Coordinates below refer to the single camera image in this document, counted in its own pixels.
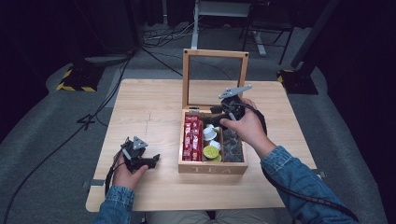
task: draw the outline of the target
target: chair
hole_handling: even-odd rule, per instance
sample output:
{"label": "chair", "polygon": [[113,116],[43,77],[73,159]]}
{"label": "chair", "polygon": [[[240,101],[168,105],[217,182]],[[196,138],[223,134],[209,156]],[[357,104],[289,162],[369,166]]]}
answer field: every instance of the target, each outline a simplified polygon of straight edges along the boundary
{"label": "chair", "polygon": [[245,50],[245,46],[248,39],[249,31],[256,32],[270,32],[277,33],[275,42],[280,38],[280,36],[284,32],[289,32],[288,40],[286,41],[286,45],[278,46],[283,47],[282,56],[280,57],[279,65],[282,64],[283,57],[285,56],[286,49],[290,42],[291,35],[293,34],[294,26],[292,24],[290,11],[287,7],[283,6],[282,3],[275,1],[265,1],[265,2],[255,2],[252,3],[249,7],[249,12],[247,15],[247,24],[242,29],[241,34],[239,35],[239,39],[244,34],[244,45],[242,47],[242,51]]}

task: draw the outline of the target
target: hinge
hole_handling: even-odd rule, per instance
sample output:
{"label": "hinge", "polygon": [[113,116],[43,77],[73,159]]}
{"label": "hinge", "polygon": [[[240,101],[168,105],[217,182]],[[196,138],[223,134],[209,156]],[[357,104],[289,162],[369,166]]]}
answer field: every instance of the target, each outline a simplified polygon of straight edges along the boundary
{"label": "hinge", "polygon": [[199,113],[199,107],[190,107],[191,113]]}

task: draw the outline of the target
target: table top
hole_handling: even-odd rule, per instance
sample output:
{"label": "table top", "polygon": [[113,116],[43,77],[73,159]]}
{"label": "table top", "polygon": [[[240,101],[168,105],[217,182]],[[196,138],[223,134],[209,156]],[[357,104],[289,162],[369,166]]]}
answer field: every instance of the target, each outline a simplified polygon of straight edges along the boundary
{"label": "table top", "polygon": [[[192,80],[191,99],[218,105],[217,96],[231,81]],[[311,169],[316,165],[289,99],[279,82],[246,81],[252,89],[243,97],[264,114],[269,138],[282,145]],[[145,158],[161,154],[135,190],[135,211],[211,210],[283,207],[276,189],[265,179],[260,159],[246,145],[248,168],[243,175],[180,174],[177,169],[182,118],[182,80],[124,79],[108,125],[93,179],[106,179],[113,156],[127,136],[146,143]],[[105,187],[91,187],[86,208],[99,211]]]}

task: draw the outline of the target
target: person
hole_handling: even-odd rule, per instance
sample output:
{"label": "person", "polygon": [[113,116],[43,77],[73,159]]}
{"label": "person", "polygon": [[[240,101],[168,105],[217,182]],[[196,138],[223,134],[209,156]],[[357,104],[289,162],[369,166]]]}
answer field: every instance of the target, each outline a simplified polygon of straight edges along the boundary
{"label": "person", "polygon": [[[256,105],[249,99],[243,103]],[[282,146],[274,144],[265,134],[259,118],[246,109],[240,120],[222,119],[220,124],[235,131],[238,136],[250,144],[261,160],[262,169],[279,185],[310,197],[324,199],[344,205],[343,202],[297,158],[292,157]],[[120,157],[117,164],[123,163]],[[131,174],[125,165],[114,173],[113,186],[99,214],[93,223],[130,223],[134,202],[134,188],[148,167],[142,167]],[[303,223],[358,223],[347,214],[325,205],[307,202],[278,191],[290,215]],[[157,223],[276,223],[272,209],[240,209],[216,211],[216,219],[211,220],[205,211],[170,211],[147,213],[148,224]]]}

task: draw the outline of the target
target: denim sleeve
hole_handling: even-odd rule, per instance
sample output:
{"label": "denim sleeve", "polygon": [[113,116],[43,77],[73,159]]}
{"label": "denim sleeve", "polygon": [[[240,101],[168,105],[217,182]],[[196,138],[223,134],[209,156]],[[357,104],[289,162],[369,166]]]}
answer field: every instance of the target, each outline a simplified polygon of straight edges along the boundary
{"label": "denim sleeve", "polygon": [[[344,206],[315,173],[281,146],[262,159],[261,165],[276,183],[287,189]],[[278,193],[290,215],[303,223],[356,223],[336,209],[298,199],[281,190]]]}
{"label": "denim sleeve", "polygon": [[92,223],[131,223],[134,191],[121,186],[112,186],[105,201],[100,205],[98,215]]}

